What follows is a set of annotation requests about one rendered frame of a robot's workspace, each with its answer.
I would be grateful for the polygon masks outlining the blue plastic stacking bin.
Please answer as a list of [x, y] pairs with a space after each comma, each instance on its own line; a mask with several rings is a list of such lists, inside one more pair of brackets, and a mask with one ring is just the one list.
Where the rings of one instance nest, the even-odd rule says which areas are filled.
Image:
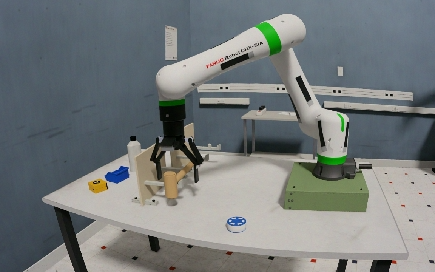
[[116, 169], [114, 172], [107, 172], [104, 177], [106, 180], [118, 184], [119, 182], [129, 178], [128, 169], [129, 167], [120, 166], [119, 170]]

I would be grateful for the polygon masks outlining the white bottle with black cap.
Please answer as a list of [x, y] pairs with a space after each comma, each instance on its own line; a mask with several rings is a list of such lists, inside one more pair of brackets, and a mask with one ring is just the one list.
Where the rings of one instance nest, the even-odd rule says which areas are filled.
[[131, 172], [135, 172], [134, 157], [141, 153], [140, 143], [136, 140], [136, 136], [131, 136], [131, 141], [127, 145], [128, 161]]

